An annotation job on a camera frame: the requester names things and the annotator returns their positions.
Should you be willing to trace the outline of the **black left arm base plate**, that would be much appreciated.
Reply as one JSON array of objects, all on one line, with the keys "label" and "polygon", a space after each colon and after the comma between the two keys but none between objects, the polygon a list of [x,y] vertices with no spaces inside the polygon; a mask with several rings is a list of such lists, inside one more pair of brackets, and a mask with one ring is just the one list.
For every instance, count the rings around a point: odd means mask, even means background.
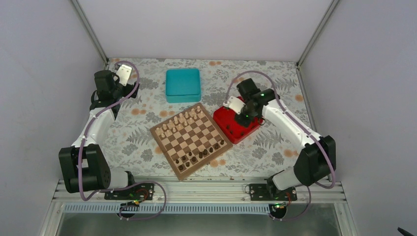
[{"label": "black left arm base plate", "polygon": [[105,200],[144,201],[152,200],[154,183],[141,183],[127,190],[106,192]]}]

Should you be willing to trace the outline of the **aluminium front rail frame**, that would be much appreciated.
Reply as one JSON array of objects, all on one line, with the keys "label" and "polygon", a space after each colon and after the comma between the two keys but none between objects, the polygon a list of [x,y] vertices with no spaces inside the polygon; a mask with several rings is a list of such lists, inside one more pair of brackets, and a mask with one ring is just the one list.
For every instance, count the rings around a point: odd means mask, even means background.
[{"label": "aluminium front rail frame", "polygon": [[[175,177],[155,178],[166,191],[167,203],[250,203],[248,184],[263,183],[263,177],[227,178],[227,177],[196,177],[191,180],[178,181]],[[154,187],[151,203],[163,203],[162,189]],[[347,201],[341,182],[332,189],[324,189],[316,184],[310,186],[312,203],[345,203]],[[292,203],[307,203],[308,192],[304,186],[296,188],[298,200]],[[68,193],[63,180],[59,180],[53,194],[53,202],[83,202],[79,193]]]}]

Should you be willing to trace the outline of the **floral patterned table mat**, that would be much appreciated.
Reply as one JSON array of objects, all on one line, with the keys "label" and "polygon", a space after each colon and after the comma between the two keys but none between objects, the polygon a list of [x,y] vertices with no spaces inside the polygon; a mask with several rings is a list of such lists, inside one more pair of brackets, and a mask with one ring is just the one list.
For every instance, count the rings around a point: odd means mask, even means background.
[{"label": "floral patterned table mat", "polygon": [[[184,111],[188,103],[166,101],[166,71],[197,68],[201,78],[201,103],[209,113],[217,110],[226,94],[238,95],[238,84],[251,78],[262,90],[274,86],[284,104],[305,124],[309,124],[296,65],[293,62],[198,59],[132,59],[140,79],[136,98],[121,104],[110,127],[102,151],[111,168],[136,176],[174,176],[150,129]],[[203,166],[193,177],[269,177],[295,164],[299,149],[279,128],[267,122],[232,149]]]}]

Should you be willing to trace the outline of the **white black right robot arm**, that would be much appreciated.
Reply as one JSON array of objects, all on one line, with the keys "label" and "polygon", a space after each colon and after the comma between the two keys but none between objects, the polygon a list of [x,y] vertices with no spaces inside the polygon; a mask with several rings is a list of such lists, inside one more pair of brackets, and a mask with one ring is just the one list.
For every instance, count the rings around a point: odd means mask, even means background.
[{"label": "white black right robot arm", "polygon": [[252,79],[237,85],[243,98],[235,120],[248,126],[254,118],[263,118],[284,132],[299,149],[295,164],[268,178],[267,196],[279,200],[285,190],[299,185],[310,186],[327,175],[335,177],[336,144],[330,136],[322,136],[298,119],[279,98],[274,89],[260,90]]}]

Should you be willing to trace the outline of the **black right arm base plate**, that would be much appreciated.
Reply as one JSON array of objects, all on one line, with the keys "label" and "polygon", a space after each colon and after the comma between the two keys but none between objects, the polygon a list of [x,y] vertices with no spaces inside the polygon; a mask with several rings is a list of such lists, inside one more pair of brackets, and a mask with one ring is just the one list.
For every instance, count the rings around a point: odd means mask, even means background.
[{"label": "black right arm base plate", "polygon": [[249,184],[248,194],[252,201],[296,201],[298,199],[294,187],[278,190],[275,186],[264,183]]}]

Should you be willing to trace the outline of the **left aluminium corner post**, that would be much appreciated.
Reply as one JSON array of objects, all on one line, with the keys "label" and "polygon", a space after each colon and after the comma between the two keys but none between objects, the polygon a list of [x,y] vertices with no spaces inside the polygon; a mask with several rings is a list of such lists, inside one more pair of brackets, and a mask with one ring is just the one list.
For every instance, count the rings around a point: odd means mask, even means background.
[{"label": "left aluminium corner post", "polygon": [[105,64],[108,63],[108,57],[106,56],[106,53],[104,52],[103,47],[101,46],[97,35],[95,34],[92,25],[90,24],[87,15],[85,13],[85,11],[83,10],[80,2],[78,0],[70,0],[70,2],[72,3],[75,12],[77,14],[77,16],[80,18],[82,25],[85,29],[85,31],[87,32],[88,36],[90,37],[95,49],[97,50],[100,58],[103,60],[103,62]]}]

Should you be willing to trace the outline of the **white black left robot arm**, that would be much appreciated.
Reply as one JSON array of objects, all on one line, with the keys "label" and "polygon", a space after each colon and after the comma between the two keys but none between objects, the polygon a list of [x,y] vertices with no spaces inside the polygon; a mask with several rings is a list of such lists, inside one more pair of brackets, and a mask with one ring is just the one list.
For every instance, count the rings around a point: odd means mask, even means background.
[{"label": "white black left robot arm", "polygon": [[136,195],[133,175],[123,169],[111,169],[102,151],[110,126],[116,120],[121,103],[135,98],[140,82],[130,83],[137,67],[126,60],[116,63],[116,71],[101,70],[94,74],[96,90],[90,98],[89,119],[82,133],[69,147],[59,151],[63,181],[68,193],[117,191],[124,199]]}]

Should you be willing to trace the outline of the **aluminium corner post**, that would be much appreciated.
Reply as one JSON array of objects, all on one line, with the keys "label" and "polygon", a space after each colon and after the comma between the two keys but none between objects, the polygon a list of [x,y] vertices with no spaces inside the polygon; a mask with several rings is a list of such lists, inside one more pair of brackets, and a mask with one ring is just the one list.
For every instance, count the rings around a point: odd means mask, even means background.
[{"label": "aluminium corner post", "polygon": [[331,0],[329,6],[327,7],[325,13],[323,14],[321,20],[319,21],[315,31],[313,32],[311,38],[309,39],[305,49],[303,50],[299,60],[297,61],[297,68],[300,69],[305,62],[306,58],[308,57],[310,51],[314,47],[316,41],[319,39],[320,35],[322,34],[323,30],[325,29],[327,23],[329,22],[330,18],[332,17],[334,11],[340,4],[341,0]]},{"label": "aluminium corner post", "polygon": [[92,25],[90,24],[87,15],[85,13],[85,11],[83,10],[80,2],[78,0],[70,0],[70,2],[72,3],[75,12],[77,14],[77,16],[80,18],[82,25],[85,29],[85,31],[87,32],[88,36],[90,37],[95,49],[97,50],[100,58],[103,60],[103,62],[105,64],[108,63],[108,57],[106,56],[106,53],[104,52],[103,47],[101,46],[97,35],[95,34]]}]

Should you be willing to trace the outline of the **wooden chess board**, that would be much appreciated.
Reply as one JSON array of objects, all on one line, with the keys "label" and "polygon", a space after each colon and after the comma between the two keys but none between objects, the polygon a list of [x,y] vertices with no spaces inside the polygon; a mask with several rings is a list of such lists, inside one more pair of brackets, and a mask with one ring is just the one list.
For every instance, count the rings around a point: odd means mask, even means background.
[{"label": "wooden chess board", "polygon": [[[197,106],[201,107],[200,113],[197,113]],[[184,117],[185,112],[189,113],[188,119]],[[179,120],[177,125],[174,124],[174,117]],[[156,134],[156,128],[161,129],[160,135]],[[180,181],[185,180],[233,147],[202,103],[196,103],[157,124],[150,129],[150,132]],[[219,149],[214,149],[215,144],[219,144]],[[213,148],[213,153],[209,152],[209,148]],[[205,149],[208,150],[208,155],[203,155],[200,159],[199,153]],[[192,163],[193,157],[197,158],[197,162]],[[189,167],[186,167],[186,162],[190,162]],[[183,171],[179,170],[181,165],[184,167]]]}]

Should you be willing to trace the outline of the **right aluminium corner post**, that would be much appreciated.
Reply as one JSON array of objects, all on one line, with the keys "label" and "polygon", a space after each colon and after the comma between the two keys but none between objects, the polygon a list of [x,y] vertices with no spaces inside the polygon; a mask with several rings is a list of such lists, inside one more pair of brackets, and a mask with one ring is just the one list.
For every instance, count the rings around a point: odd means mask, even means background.
[{"label": "right aluminium corner post", "polygon": [[340,4],[341,0],[331,0],[329,6],[327,7],[325,13],[323,14],[321,20],[319,21],[315,31],[313,32],[311,38],[309,39],[305,49],[303,50],[299,60],[297,61],[297,68],[300,69],[305,62],[306,58],[308,57],[310,51],[314,47],[316,41],[319,39],[320,35],[322,34],[323,30],[325,29],[327,23],[329,22],[330,18],[332,17],[334,11]]}]

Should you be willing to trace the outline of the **red plastic tray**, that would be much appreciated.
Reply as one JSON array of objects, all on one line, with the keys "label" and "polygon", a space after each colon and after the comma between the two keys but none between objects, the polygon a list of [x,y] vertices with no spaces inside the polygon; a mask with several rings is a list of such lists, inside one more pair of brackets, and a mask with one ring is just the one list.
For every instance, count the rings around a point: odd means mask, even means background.
[{"label": "red plastic tray", "polygon": [[255,118],[248,127],[243,127],[234,120],[235,115],[234,111],[225,107],[221,107],[213,113],[214,121],[233,144],[240,143],[265,123],[263,118]]}]

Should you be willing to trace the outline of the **teal plastic box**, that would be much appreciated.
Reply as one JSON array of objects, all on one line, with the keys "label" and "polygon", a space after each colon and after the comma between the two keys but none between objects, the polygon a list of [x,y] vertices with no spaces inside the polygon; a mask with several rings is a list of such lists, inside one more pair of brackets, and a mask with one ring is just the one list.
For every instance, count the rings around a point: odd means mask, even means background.
[{"label": "teal plastic box", "polygon": [[201,100],[200,71],[178,68],[166,71],[166,100],[168,103],[190,103]]}]

